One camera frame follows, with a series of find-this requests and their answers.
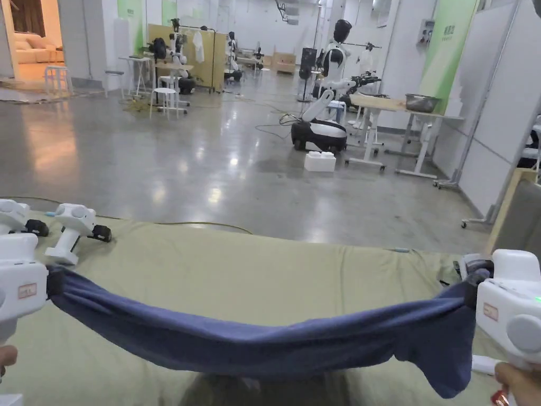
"red logo label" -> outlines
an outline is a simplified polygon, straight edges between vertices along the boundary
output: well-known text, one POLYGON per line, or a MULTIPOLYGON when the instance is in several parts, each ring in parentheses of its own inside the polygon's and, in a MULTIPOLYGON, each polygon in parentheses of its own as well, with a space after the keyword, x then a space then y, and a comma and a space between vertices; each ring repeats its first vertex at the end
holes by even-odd
POLYGON ((498 321, 498 308, 494 307, 488 303, 485 303, 483 306, 483 313, 486 317, 490 317, 495 322, 498 321))
POLYGON ((19 299, 26 299, 35 295, 37 295, 37 283, 19 286, 19 299))

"hand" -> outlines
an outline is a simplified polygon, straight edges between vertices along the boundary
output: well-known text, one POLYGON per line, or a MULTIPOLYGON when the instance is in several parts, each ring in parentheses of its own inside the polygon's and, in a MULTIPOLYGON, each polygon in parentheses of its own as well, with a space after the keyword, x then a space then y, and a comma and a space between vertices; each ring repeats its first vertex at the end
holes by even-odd
POLYGON ((14 346, 5 345, 4 347, 0 347, 0 376, 4 376, 6 366, 12 366, 16 362, 17 349, 14 346))
POLYGON ((496 365, 496 379, 503 384, 506 393, 511 392, 517 406, 541 404, 541 372, 526 372, 511 364, 496 365))

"concrete floor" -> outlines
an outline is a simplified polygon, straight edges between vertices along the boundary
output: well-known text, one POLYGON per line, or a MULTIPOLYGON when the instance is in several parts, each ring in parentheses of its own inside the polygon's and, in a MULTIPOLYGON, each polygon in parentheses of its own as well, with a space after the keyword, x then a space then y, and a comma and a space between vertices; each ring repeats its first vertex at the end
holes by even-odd
MULTIPOLYGON (((98 214, 136 220, 222 222, 319 243, 482 249, 486 232, 460 228, 461 218, 473 216, 463 198, 426 179, 395 175, 395 156, 378 157, 387 164, 384 173, 345 168, 344 154, 334 173, 305 171, 289 127, 263 127, 277 135, 255 129, 277 124, 280 113, 269 105, 302 108, 293 97, 297 77, 271 71, 246 76, 228 88, 232 93, 187 96, 189 114, 169 122, 161 114, 150 121, 146 109, 125 111, 115 95, 2 103, 0 194, 79 202, 98 214)), ((399 147, 399 136, 380 138, 399 147)), ((347 155, 361 157, 362 150, 349 148, 347 155)), ((406 166, 413 168, 414 160, 406 166)))

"metal bowl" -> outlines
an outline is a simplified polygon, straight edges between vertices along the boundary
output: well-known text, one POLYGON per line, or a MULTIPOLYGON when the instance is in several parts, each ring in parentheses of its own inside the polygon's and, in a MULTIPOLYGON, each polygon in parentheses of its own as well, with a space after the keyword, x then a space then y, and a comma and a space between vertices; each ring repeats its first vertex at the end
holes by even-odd
POLYGON ((406 108, 413 112, 431 113, 434 111, 441 99, 420 94, 406 95, 406 108))

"blue fabric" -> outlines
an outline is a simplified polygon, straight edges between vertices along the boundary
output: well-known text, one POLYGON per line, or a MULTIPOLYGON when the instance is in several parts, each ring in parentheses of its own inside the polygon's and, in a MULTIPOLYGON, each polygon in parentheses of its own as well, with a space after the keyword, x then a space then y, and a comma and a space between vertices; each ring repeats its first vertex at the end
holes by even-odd
POLYGON ((147 306, 63 272, 64 292, 52 297, 58 308, 166 368, 290 379, 376 365, 394 356, 419 367, 443 398, 456 396, 470 381, 476 320, 464 305, 464 283, 431 300, 266 327, 147 306))

